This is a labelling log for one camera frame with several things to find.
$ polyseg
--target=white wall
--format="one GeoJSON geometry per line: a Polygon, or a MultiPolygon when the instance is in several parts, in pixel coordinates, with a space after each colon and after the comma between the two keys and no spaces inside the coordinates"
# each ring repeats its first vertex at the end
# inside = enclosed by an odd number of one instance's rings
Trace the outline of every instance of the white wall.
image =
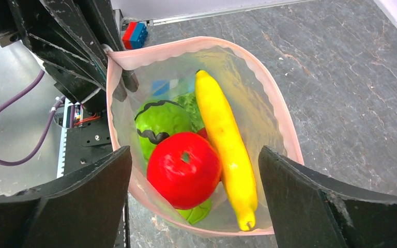
{"type": "Polygon", "coordinates": [[[154,20],[198,14],[225,12],[239,8],[281,5],[301,0],[112,0],[113,9],[120,9],[125,17],[154,20]]]}

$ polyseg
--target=plastic fruit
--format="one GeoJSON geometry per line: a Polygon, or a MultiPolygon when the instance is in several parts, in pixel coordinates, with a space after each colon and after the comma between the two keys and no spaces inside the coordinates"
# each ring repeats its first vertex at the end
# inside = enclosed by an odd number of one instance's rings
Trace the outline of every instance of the plastic fruit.
{"type": "Polygon", "coordinates": [[[238,226],[250,231],[256,224],[256,181],[232,109],[218,82],[206,71],[195,74],[195,95],[209,141],[221,160],[223,186],[238,226]]]}
{"type": "Polygon", "coordinates": [[[191,131],[191,118],[179,104],[168,100],[146,102],[138,110],[136,130],[142,153],[148,160],[157,144],[169,136],[191,131]]]}
{"type": "Polygon", "coordinates": [[[200,135],[174,134],[156,146],[147,180],[175,208],[189,210],[206,201],[221,177],[217,153],[200,135]]]}
{"type": "Polygon", "coordinates": [[[198,205],[195,208],[188,209],[188,210],[177,210],[180,215],[188,221],[189,224],[194,225],[197,222],[201,221],[205,217],[208,216],[209,212],[212,208],[212,201],[211,199],[207,199],[202,204],[198,205]]]}
{"type": "Polygon", "coordinates": [[[177,102],[180,106],[182,106],[186,112],[189,113],[191,117],[192,123],[192,131],[196,132],[204,127],[202,117],[200,116],[199,107],[197,106],[197,100],[195,98],[194,92],[189,92],[180,96],[177,96],[173,99],[174,102],[177,102]]]}
{"type": "Polygon", "coordinates": [[[208,133],[206,132],[206,128],[202,128],[197,132],[198,135],[200,135],[201,137],[205,138],[205,140],[209,140],[208,139],[208,133]]]}

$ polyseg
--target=lego brick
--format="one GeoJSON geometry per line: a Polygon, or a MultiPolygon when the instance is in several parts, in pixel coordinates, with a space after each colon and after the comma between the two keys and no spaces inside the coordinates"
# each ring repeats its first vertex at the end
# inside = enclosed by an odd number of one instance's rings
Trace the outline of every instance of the lego brick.
{"type": "Polygon", "coordinates": [[[153,93],[153,96],[160,96],[167,93],[168,90],[170,90],[170,82],[168,80],[153,81],[151,91],[154,90],[156,90],[156,92],[153,93]]]}
{"type": "Polygon", "coordinates": [[[133,49],[132,45],[130,44],[130,37],[132,36],[136,25],[137,25],[137,22],[129,23],[129,25],[127,26],[126,32],[124,33],[124,36],[122,38],[123,44],[124,44],[125,48],[127,48],[127,49],[133,49]]]}
{"type": "Polygon", "coordinates": [[[145,39],[147,38],[148,31],[144,23],[137,23],[130,37],[130,44],[133,49],[141,48],[144,45],[145,39]]]}

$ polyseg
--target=blue object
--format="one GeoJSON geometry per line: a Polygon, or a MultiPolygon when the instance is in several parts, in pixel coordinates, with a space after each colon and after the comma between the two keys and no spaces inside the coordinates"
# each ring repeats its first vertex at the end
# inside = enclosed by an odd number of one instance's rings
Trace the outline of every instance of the blue object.
{"type": "Polygon", "coordinates": [[[170,82],[168,80],[153,81],[151,91],[153,90],[157,90],[153,93],[153,96],[165,94],[170,90],[170,82]]]}
{"type": "Polygon", "coordinates": [[[188,92],[195,91],[195,75],[188,78],[188,92]]]}
{"type": "Polygon", "coordinates": [[[148,31],[144,23],[139,22],[133,30],[130,37],[130,45],[133,49],[138,49],[144,46],[144,42],[147,39],[148,31]]]}

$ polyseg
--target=banana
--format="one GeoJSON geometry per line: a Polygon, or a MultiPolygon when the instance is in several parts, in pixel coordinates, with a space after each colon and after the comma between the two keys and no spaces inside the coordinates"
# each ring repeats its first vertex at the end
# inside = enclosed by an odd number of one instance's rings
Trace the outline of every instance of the banana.
{"type": "Polygon", "coordinates": [[[220,156],[222,182],[242,231],[256,224],[256,182],[232,109],[218,82],[206,71],[195,74],[195,96],[208,138],[220,156]]]}

